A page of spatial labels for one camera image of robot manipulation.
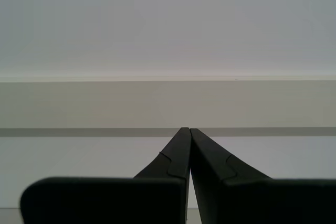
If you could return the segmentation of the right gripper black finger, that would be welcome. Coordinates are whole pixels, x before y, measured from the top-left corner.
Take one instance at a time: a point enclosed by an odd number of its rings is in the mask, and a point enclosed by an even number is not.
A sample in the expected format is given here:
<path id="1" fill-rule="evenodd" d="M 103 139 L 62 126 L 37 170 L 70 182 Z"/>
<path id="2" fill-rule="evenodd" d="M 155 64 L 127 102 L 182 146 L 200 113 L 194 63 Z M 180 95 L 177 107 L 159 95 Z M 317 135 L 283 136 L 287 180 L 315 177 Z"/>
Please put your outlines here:
<path id="1" fill-rule="evenodd" d="M 335 223 L 334 179 L 273 179 L 191 129 L 202 223 Z"/>
<path id="2" fill-rule="evenodd" d="M 133 178 L 49 177 L 20 198 L 24 223 L 186 223 L 191 132 L 184 127 Z"/>

